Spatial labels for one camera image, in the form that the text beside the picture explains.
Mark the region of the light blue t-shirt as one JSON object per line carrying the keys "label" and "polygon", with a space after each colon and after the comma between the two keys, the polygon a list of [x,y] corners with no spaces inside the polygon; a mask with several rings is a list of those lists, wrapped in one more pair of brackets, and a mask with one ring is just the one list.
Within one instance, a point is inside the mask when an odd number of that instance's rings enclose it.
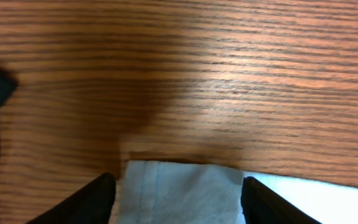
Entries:
{"label": "light blue t-shirt", "polygon": [[130,161],[114,223],[245,223],[243,180],[258,180],[320,223],[358,223],[358,189],[216,165]]}

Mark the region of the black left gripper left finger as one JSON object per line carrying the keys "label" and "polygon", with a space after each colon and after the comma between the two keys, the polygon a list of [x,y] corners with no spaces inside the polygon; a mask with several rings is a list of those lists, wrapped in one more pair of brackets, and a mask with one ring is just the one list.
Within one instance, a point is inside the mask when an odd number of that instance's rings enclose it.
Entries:
{"label": "black left gripper left finger", "polygon": [[116,197],[116,180],[103,173],[28,224],[108,224]]}

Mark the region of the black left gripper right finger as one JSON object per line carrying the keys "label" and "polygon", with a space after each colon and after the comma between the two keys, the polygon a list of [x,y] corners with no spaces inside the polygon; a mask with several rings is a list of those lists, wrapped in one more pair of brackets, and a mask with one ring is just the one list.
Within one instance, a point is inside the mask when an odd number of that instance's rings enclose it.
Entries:
{"label": "black left gripper right finger", "polygon": [[320,224],[254,177],[243,180],[241,205],[246,224]]}

